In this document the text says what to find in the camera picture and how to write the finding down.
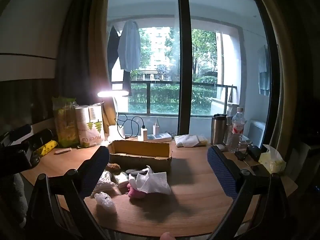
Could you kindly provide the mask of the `person's hand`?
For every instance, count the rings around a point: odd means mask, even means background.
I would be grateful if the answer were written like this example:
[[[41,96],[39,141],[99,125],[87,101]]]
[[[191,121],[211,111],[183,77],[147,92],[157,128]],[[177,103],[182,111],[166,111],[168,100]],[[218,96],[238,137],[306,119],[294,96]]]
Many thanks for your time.
[[[169,232],[165,232],[161,235],[160,240],[176,240],[176,238]]]

